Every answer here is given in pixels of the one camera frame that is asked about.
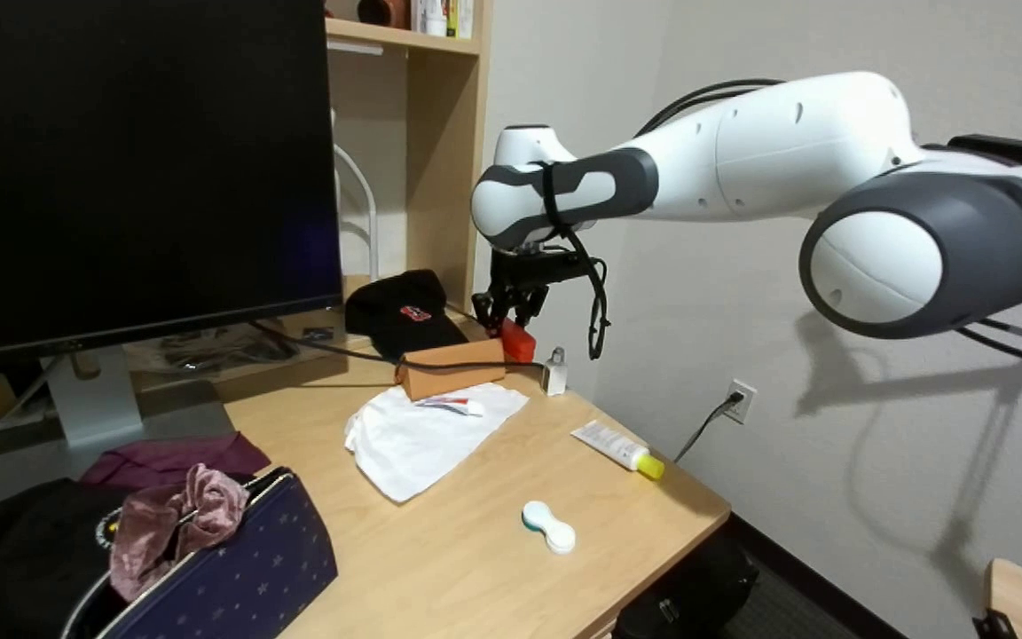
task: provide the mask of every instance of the wooden cabinet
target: wooden cabinet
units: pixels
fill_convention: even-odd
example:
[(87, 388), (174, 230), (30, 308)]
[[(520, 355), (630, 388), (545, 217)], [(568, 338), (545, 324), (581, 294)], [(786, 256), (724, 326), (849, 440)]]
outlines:
[(436, 271), (446, 297), (462, 308), (467, 308), (473, 294), (473, 186), (484, 153), (486, 13), (489, 0), (474, 0), (473, 38), (433, 38), (325, 17), (329, 45), (381, 45), (389, 58), (405, 58), (405, 268)]

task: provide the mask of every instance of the white wall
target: white wall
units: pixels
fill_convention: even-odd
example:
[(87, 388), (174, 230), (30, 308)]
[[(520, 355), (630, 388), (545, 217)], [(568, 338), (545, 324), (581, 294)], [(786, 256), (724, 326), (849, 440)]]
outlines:
[[(489, 138), (507, 121), (550, 121), (590, 153), (705, 81), (837, 67), (890, 76), (921, 141), (1022, 134), (1012, 0), (502, 0)], [(713, 422), (683, 469), (900, 633), (972, 636), (984, 565), (1022, 561), (1022, 366), (963, 338), (882, 343), (825, 326), (798, 293), (803, 230), (595, 229), (614, 332), (605, 360), (573, 364), (573, 388), (676, 451), (726, 379), (748, 379), (748, 425)], [(586, 283), (564, 283), (537, 332), (586, 355)]]

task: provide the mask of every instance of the purple bag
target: purple bag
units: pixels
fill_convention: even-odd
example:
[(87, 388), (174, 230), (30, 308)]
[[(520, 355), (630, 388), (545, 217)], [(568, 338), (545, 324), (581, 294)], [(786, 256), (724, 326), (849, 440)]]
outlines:
[(291, 469), (249, 482), (249, 511), (222, 548), (189, 555), (125, 603), (94, 581), (64, 636), (277, 636), (333, 580), (329, 533)]

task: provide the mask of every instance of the black hat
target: black hat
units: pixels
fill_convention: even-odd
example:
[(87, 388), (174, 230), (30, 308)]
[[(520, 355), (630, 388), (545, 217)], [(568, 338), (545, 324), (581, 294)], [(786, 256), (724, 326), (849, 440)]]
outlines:
[(349, 294), (344, 332), (369, 333), (387, 360), (467, 342), (442, 311), (446, 294), (433, 271), (409, 271)]

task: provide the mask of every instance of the monitor stand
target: monitor stand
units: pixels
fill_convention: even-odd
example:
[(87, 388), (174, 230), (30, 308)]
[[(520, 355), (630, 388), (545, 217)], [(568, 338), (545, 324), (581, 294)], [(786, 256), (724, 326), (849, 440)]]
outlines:
[(208, 379), (139, 403), (119, 349), (67, 355), (47, 388), (57, 420), (0, 432), (0, 502), (49, 481), (77, 481), (101, 451), (132, 440), (233, 432)]

